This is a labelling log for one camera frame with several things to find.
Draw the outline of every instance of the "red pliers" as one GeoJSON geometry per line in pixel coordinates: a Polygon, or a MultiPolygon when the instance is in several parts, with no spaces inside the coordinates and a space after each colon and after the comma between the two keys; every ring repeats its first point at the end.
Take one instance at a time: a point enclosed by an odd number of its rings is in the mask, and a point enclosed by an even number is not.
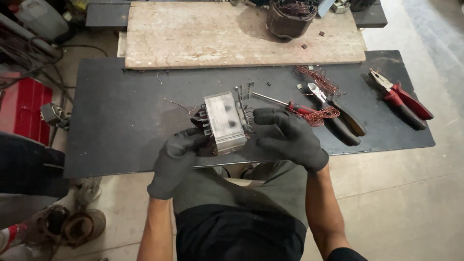
{"type": "Polygon", "coordinates": [[[425,120],[433,119],[433,114],[401,88],[401,84],[392,84],[385,77],[370,72],[375,81],[385,88],[383,100],[403,116],[403,120],[415,130],[427,129],[425,120]]]}

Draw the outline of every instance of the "black handle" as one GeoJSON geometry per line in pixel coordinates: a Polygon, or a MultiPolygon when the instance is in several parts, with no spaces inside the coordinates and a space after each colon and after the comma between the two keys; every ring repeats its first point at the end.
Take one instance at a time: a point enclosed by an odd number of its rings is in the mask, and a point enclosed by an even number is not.
{"type": "MultiPolygon", "coordinates": [[[[322,104],[322,109],[329,107],[327,103],[322,104]]],[[[361,144],[361,140],[356,137],[351,131],[345,126],[345,124],[338,118],[326,118],[324,119],[327,128],[334,128],[336,136],[342,140],[348,146],[357,146],[361,144]]]]}
{"type": "Polygon", "coordinates": [[[405,104],[395,106],[395,110],[400,114],[401,119],[410,125],[413,129],[418,131],[427,129],[427,124],[425,124],[425,121],[419,119],[419,117],[405,104]]]}
{"type": "Polygon", "coordinates": [[[366,135],[367,133],[366,129],[364,128],[364,126],[361,125],[358,119],[356,119],[356,117],[350,111],[348,111],[345,107],[341,106],[338,102],[334,100],[327,101],[327,102],[340,111],[340,117],[342,117],[343,119],[347,121],[347,123],[353,129],[356,136],[362,137],[366,135]]]}

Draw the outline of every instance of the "person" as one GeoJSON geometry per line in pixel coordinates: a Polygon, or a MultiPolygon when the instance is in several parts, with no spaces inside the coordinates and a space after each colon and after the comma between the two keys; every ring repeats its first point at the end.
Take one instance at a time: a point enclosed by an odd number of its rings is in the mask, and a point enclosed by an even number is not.
{"type": "Polygon", "coordinates": [[[259,187],[240,187],[212,168],[192,169],[195,151],[207,137],[195,129],[169,138],[155,161],[147,221],[138,261],[170,261],[176,217],[180,261],[297,261],[307,228],[326,261],[365,261],[351,249],[329,175],[329,156],[309,124],[287,111],[253,111],[258,125],[275,124],[283,140],[262,138],[257,146],[288,161],[262,163],[253,174],[268,175],[259,187]]]}

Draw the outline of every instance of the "red machine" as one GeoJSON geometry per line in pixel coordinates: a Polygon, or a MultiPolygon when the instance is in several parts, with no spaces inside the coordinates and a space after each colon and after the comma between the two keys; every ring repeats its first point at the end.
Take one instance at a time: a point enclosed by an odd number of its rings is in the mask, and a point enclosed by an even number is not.
{"type": "MultiPolygon", "coordinates": [[[[20,77],[19,72],[2,74],[20,77]]],[[[0,131],[18,134],[48,146],[50,126],[42,121],[40,107],[52,101],[53,91],[25,78],[0,91],[0,131]]]]}

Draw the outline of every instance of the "workbench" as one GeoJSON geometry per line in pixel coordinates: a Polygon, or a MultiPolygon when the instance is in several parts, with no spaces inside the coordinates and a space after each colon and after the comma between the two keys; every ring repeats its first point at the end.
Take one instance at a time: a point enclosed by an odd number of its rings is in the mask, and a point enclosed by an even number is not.
{"type": "MultiPolygon", "coordinates": [[[[211,0],[156,0],[159,2],[215,2],[211,0]]],[[[126,31],[129,19],[130,0],[90,0],[86,26],[94,29],[126,31]]],[[[383,28],[387,19],[380,0],[366,10],[353,12],[358,28],[383,28]]]]}
{"type": "MultiPolygon", "coordinates": [[[[366,52],[362,64],[321,65],[326,77],[346,92],[338,102],[365,126],[367,135],[359,146],[342,143],[326,126],[313,128],[330,155],[401,150],[434,146],[430,130],[415,131],[399,119],[379,97],[379,87],[369,76],[378,70],[391,82],[417,98],[399,51],[366,52]]],[[[238,67],[138,71],[124,68],[124,58],[83,59],[79,65],[71,127],[68,134],[66,178],[143,172],[153,169],[158,151],[177,131],[193,125],[188,110],[203,97],[231,91],[254,81],[254,92],[313,106],[296,88],[307,79],[293,66],[238,67]]],[[[282,107],[256,96],[250,107],[282,107]]],[[[256,146],[257,137],[281,137],[275,126],[262,126],[243,150],[216,157],[198,157],[195,167],[283,160],[256,146]]]]}

